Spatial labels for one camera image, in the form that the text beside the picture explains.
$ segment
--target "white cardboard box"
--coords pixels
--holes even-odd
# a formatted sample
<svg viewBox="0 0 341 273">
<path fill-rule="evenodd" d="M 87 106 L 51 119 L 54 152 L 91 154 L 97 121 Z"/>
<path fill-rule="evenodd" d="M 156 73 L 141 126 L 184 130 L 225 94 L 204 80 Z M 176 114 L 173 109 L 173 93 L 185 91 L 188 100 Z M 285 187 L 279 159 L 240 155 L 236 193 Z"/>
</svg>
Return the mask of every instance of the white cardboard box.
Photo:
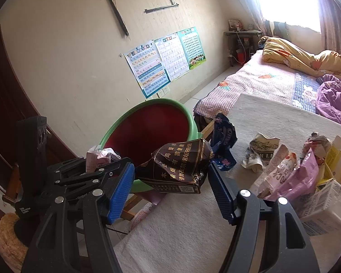
<svg viewBox="0 0 341 273">
<path fill-rule="evenodd" d="M 340 230 L 341 185 L 332 180 L 305 202 L 298 216 L 310 236 Z"/>
</svg>

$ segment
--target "pink snack bag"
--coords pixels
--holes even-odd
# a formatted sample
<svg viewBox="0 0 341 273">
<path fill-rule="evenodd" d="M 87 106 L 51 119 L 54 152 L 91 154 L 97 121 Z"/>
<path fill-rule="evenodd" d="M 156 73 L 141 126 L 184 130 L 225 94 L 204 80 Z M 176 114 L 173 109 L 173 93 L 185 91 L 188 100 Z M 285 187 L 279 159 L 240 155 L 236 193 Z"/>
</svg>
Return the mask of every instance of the pink snack bag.
<svg viewBox="0 0 341 273">
<path fill-rule="evenodd" d="M 258 197 L 265 198 L 275 192 L 291 175 L 293 169 L 297 165 L 296 153 L 289 152 L 288 155 L 279 163 L 260 184 Z"/>
<path fill-rule="evenodd" d="M 318 165 L 312 149 L 309 149 L 300 167 L 291 173 L 286 181 L 265 199 L 277 200 L 285 197 L 289 201 L 314 191 L 318 176 Z"/>
</svg>

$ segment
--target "wooden door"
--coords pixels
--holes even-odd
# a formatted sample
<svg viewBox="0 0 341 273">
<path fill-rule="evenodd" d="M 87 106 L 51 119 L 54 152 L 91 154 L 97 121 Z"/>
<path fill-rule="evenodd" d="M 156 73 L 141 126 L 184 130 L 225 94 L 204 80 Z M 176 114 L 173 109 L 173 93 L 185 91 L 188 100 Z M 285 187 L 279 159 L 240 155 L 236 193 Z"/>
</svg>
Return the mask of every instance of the wooden door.
<svg viewBox="0 0 341 273">
<path fill-rule="evenodd" d="M 0 185 L 5 189 L 17 161 L 16 122 L 38 115 L 11 66 L 0 28 Z M 52 134 L 46 147 L 48 165 L 75 158 L 53 130 L 47 128 Z"/>
</svg>

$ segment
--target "small table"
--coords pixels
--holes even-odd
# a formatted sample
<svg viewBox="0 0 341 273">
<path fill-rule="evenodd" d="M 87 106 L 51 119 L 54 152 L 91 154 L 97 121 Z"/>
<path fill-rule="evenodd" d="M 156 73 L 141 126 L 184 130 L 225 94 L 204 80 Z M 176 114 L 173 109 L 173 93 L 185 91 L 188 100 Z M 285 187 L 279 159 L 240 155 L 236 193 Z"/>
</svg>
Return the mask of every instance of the small table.
<svg viewBox="0 0 341 273">
<path fill-rule="evenodd" d="M 253 52 L 256 51 L 256 48 L 258 46 L 258 42 L 260 41 L 263 32 L 259 30 L 249 30 L 249 31 L 229 31 L 224 32 L 224 35 L 228 36 L 228 47 L 230 50 L 230 54 L 228 57 L 230 58 L 230 64 L 231 66 L 234 66 L 234 60 L 237 58 L 236 50 L 237 50 L 237 41 L 236 39 L 241 38 L 250 38 L 250 46 L 253 46 Z"/>
</svg>

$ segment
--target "oreo wrapper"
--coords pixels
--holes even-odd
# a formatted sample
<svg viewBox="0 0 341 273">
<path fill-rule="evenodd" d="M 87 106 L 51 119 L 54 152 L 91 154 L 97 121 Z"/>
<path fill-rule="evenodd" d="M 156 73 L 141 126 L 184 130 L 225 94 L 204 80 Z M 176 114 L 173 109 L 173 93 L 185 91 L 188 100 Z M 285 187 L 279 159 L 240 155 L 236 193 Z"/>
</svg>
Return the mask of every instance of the oreo wrapper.
<svg viewBox="0 0 341 273">
<path fill-rule="evenodd" d="M 214 161 L 221 171 L 233 168 L 236 160 L 231 154 L 230 149 L 236 143 L 236 131 L 234 125 L 222 113 L 218 113 L 215 118 L 211 147 L 214 153 Z"/>
<path fill-rule="evenodd" d="M 135 178 L 160 193 L 199 194 L 212 156 L 204 139 L 165 144 L 135 168 Z"/>
</svg>

